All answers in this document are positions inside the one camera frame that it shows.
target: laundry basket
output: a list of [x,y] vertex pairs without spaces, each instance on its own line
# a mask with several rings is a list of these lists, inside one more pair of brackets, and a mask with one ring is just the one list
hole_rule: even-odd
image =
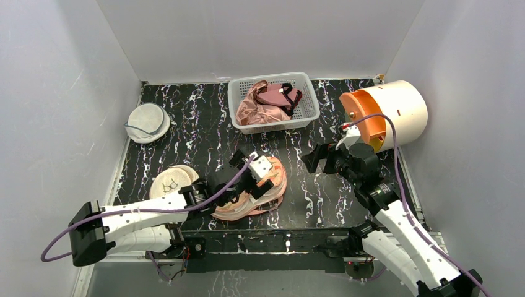
[[[237,123],[235,115],[241,101],[246,97],[249,88],[261,80],[266,80],[269,84],[282,84],[288,82],[291,83],[294,88],[303,92],[303,98],[301,98],[298,106],[293,110],[291,120],[245,126]],[[311,121],[319,117],[319,102],[317,101],[317,97],[315,96],[308,75],[303,72],[290,72],[234,79],[228,84],[228,108],[230,110],[230,118],[232,119],[233,127],[236,127],[244,134],[304,128]]]

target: gray floor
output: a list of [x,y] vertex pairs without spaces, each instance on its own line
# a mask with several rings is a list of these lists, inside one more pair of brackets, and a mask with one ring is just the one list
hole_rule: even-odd
[[95,266],[88,296],[345,296],[407,297],[410,291],[386,271],[379,279],[361,284],[345,275],[323,271],[226,271],[187,274],[171,286],[159,283],[151,263],[100,263]]

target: beige container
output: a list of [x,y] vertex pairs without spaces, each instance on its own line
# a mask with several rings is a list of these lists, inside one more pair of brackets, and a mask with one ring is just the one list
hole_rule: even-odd
[[[344,93],[339,99],[353,121],[373,113],[389,117],[396,128],[398,145],[414,141],[427,126],[425,100],[413,85],[403,80]],[[394,147],[392,129],[384,118],[370,118],[357,127],[363,141],[376,153]]]

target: black marble table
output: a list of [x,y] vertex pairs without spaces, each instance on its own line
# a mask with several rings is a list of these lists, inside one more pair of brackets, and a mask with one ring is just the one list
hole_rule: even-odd
[[[338,228],[370,218],[347,181],[318,170],[308,174],[299,159],[316,143],[332,142],[335,127],[344,121],[339,95],[373,85],[371,79],[312,81],[321,116],[304,129],[244,135],[231,124],[227,84],[146,85],[142,102],[154,102],[170,115],[171,128],[151,144],[129,144],[115,205],[148,199],[153,178],[172,165],[193,167],[201,176],[228,166],[237,149],[262,150],[279,158],[288,174],[284,201],[269,213],[229,223],[212,217],[186,222],[182,229],[268,230]],[[381,174],[392,176],[393,152],[379,154]]]

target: clothing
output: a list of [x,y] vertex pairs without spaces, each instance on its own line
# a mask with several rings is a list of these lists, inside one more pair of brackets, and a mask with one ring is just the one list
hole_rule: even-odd
[[278,106],[262,105],[256,101],[257,94],[265,91],[267,86],[268,82],[262,80],[249,88],[246,98],[241,101],[241,104],[237,109],[236,120],[238,124],[243,126],[264,124],[288,121],[292,118],[291,116],[286,115],[286,113]]

